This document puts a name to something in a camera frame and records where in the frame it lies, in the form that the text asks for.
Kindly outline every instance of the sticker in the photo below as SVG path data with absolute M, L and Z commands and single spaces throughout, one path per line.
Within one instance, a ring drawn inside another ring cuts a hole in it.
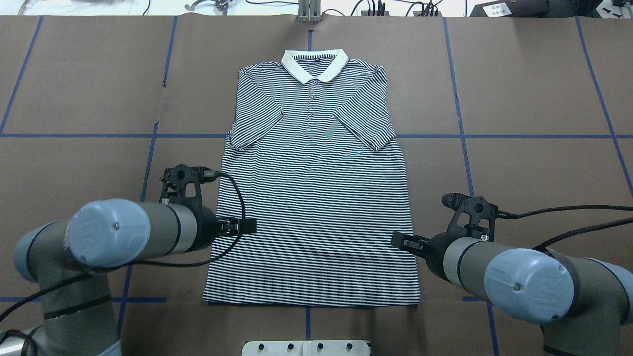
M 501 17 L 501 16 L 512 15 L 512 11 L 510 11 L 506 3 L 484 6 L 483 9 L 486 12 L 486 15 L 488 15 L 488 17 Z

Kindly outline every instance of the folded sleeve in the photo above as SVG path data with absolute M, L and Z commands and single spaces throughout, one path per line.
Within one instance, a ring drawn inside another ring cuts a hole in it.
M 387 110 L 387 75 L 376 67 L 373 75 L 340 108 L 334 111 L 340 121 L 367 148 L 382 149 L 396 138 Z
M 243 150 L 268 133 L 284 117 L 281 107 L 247 73 L 240 69 L 235 104 L 235 122 L 229 144 Z

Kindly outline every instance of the light blue joint cap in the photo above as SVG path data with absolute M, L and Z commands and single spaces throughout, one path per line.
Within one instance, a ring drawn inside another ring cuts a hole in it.
M 18 273 L 20 273 L 22 278 L 29 282 L 37 283 L 37 280 L 31 274 L 31 271 L 28 270 L 28 251 L 31 249 L 31 244 L 42 230 L 56 222 L 57 221 L 50 222 L 26 233 L 26 235 L 22 236 L 22 238 L 18 241 L 18 244 L 15 246 L 15 250 L 13 250 L 13 265 L 15 266 L 15 269 L 18 270 Z
M 615 277 L 622 283 L 624 287 L 624 291 L 627 292 L 627 296 L 629 297 L 629 317 L 622 325 L 627 325 L 633 322 L 633 274 L 629 272 L 626 268 L 620 267 L 614 264 L 608 264 L 606 262 L 602 262 L 600 260 L 596 260 L 595 258 L 587 258 L 588 260 L 595 261 L 603 266 L 605 266 L 608 270 L 610 270 Z
M 110 199 L 84 205 L 68 224 L 73 256 L 91 267 L 118 267 L 133 261 L 149 241 L 149 217 L 133 201 Z
M 112 346 L 108 347 L 104 352 L 98 356 L 121 356 L 121 340 L 118 340 Z
M 565 316 L 573 302 L 573 281 L 565 266 L 527 248 L 496 256 L 484 274 L 484 287 L 502 312 L 538 325 Z

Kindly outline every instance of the white mounting bracket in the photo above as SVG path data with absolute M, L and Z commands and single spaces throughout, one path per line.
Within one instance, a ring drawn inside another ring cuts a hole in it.
M 371 356 L 362 340 L 249 341 L 242 356 Z
M 299 0 L 299 22 L 321 22 L 321 0 Z

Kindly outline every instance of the shirt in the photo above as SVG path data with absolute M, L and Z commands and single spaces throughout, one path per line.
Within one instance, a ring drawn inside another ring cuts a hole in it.
M 378 307 L 419 302 L 404 157 L 389 121 L 383 67 L 341 49 L 286 51 L 239 71 L 222 170 L 257 233 L 209 266 L 203 300 Z M 222 180 L 218 216 L 240 216 Z M 217 256 L 232 238 L 213 243 Z

